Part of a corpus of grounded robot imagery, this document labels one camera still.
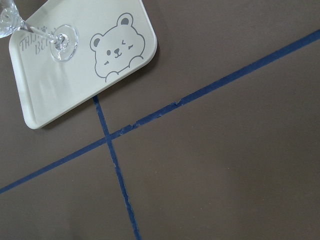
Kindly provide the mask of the cream bear tray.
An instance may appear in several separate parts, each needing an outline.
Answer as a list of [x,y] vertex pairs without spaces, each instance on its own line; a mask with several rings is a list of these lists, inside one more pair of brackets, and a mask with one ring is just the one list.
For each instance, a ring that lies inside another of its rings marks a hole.
[[9,41],[22,114],[39,129],[148,64],[157,38],[140,0],[49,0],[28,22],[51,31],[74,26],[74,56],[58,62],[49,44],[26,31]]

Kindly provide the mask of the clear wine glass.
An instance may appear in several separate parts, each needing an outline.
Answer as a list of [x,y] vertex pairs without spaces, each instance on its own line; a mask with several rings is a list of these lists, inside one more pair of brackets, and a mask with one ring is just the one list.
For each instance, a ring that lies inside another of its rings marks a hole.
[[25,31],[47,40],[50,43],[51,56],[57,62],[70,60],[79,45],[79,35],[73,26],[64,24],[53,33],[44,32],[22,19],[13,0],[2,0],[0,2],[0,37],[5,38],[17,31]]

